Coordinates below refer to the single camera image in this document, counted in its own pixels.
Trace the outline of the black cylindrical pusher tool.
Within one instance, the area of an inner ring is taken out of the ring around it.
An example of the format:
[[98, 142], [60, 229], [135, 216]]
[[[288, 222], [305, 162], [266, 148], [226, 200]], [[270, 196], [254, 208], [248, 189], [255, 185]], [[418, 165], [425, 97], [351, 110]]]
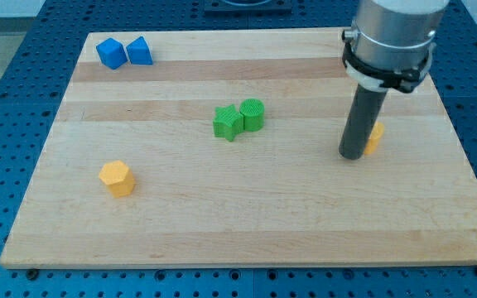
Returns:
[[343, 158], [358, 160], [364, 154], [386, 94], [358, 85], [339, 144]]

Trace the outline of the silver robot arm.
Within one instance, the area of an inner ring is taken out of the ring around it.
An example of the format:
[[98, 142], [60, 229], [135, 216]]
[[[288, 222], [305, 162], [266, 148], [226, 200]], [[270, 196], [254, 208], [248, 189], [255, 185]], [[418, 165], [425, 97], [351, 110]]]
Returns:
[[448, 0], [361, 0], [342, 31], [342, 63], [358, 85], [339, 153], [358, 160], [390, 89], [409, 94], [426, 78]]

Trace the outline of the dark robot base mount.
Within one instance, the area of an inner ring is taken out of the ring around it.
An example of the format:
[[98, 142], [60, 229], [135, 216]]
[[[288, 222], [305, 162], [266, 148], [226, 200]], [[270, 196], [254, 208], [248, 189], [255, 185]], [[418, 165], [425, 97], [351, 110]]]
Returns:
[[290, 12], [292, 0], [204, 0], [204, 14]]

